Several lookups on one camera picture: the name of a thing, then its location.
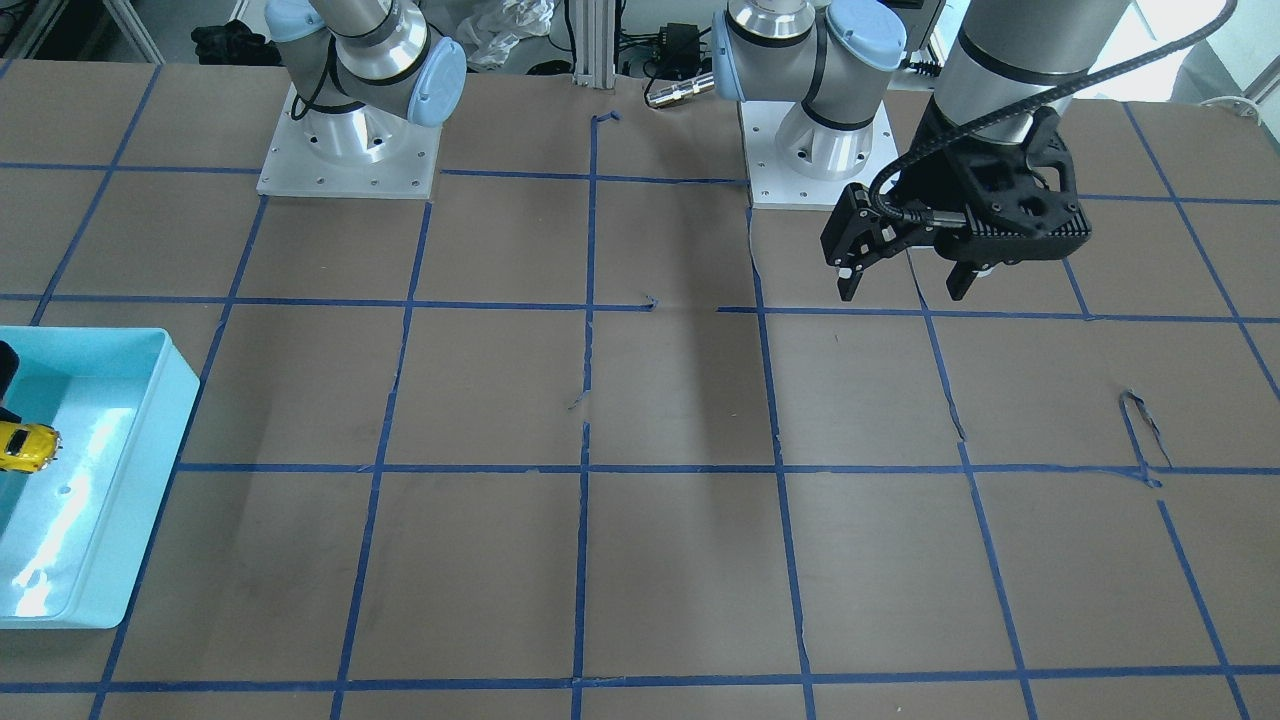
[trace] blue joint cap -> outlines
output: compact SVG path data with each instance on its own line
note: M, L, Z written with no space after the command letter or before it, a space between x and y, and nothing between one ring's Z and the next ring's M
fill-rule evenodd
M458 106L467 79L467 56L452 37L442 37L426 54L422 72L413 83L404 118L415 126L436 128Z
M324 18L307 0L270 0L265 14L275 42L293 42L325 28Z
M723 12L716 13L712 18L712 76L716 78L716 95L741 102L746 96L742 95L742 82L737 77L733 45L730 42Z
M876 0L833 0L827 24L846 50L877 70L893 72L906 51L906 26Z

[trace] table surface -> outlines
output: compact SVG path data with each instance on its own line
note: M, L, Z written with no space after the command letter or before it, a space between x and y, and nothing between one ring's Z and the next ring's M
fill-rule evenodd
M732 104L470 76L431 204L259 197L287 87L0 65L0 323L204 382L124 624L0 633L0 716L1280 715L1248 120L1078 101L1069 263L841 304Z

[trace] metal connector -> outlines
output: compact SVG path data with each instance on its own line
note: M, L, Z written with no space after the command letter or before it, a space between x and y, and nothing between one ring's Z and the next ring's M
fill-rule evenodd
M703 73L650 92L645 96L645 99L649 101L650 108L666 108L668 105L675 105L686 97L692 97L694 95L700 95L714 88L716 77L712 73Z

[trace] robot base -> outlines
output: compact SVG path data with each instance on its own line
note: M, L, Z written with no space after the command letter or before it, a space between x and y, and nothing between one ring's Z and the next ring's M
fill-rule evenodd
M742 145L746 169L751 178L751 206L778 210L831 210L840 193L851 182L870 183L876 173L897 159L893 131L890 129L884 105L876 110L872 122L870 155L860 170L847 178L815 179L797 173L780 156L774 137L782 119L795 102L741 102Z
M294 122L289 119L293 96L291 87L257 179L260 195L431 199L440 128L413 126L367 106L360 110L365 114L360 123L351 122L356 113L349 119L312 113ZM385 135L385 141L367 137L374 127L384 131L376 135ZM323 142L333 145L333 151L317 152Z

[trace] toy car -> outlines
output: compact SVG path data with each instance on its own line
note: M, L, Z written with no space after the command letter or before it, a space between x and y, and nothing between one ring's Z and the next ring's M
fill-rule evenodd
M49 425L0 420L0 470L31 474L54 461L61 436Z

